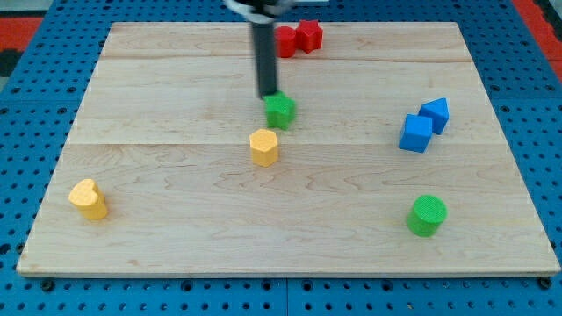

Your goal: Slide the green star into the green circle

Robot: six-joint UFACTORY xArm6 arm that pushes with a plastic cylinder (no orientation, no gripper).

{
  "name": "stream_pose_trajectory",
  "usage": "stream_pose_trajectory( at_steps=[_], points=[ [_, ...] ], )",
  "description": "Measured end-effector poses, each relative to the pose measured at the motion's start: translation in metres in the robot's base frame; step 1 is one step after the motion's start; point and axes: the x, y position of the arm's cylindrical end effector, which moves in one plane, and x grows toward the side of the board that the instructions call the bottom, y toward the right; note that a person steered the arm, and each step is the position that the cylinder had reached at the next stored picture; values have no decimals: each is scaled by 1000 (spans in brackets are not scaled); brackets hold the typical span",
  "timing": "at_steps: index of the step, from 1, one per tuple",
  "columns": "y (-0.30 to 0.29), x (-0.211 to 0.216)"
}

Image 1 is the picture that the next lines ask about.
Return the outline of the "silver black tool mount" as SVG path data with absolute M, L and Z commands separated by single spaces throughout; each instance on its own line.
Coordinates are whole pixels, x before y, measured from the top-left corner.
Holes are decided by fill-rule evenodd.
M 293 7 L 293 0 L 224 0 L 224 5 L 247 21 L 272 23 Z

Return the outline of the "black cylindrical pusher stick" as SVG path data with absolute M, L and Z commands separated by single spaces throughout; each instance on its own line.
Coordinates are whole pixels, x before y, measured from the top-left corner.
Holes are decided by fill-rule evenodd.
M 263 98 L 277 92 L 277 51 L 274 37 L 274 25 L 252 22 L 256 83 L 258 96 Z

